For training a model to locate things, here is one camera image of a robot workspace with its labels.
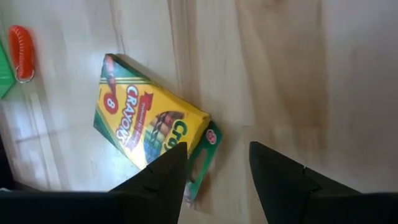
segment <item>wood grain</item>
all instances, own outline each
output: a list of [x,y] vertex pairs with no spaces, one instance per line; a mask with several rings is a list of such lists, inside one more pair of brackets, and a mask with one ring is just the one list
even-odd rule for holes
[[362,192],[397,191],[398,49],[389,0],[0,0],[37,76],[0,101],[15,178],[109,190],[138,172],[95,129],[105,53],[211,114],[225,139],[181,223],[263,223],[248,164],[259,141]]

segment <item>number 8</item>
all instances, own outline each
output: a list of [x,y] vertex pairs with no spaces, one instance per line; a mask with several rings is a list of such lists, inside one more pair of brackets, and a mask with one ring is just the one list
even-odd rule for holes
[[106,102],[107,102],[107,104],[108,104],[108,106],[110,108],[114,109],[115,104],[114,104],[114,101],[111,98],[108,98],[108,100]]

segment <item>yellow crayon box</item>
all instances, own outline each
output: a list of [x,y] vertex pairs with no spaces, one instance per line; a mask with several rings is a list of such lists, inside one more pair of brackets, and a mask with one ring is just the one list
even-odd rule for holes
[[138,168],[178,142],[192,154],[210,122],[196,109],[113,54],[105,55],[94,127]]

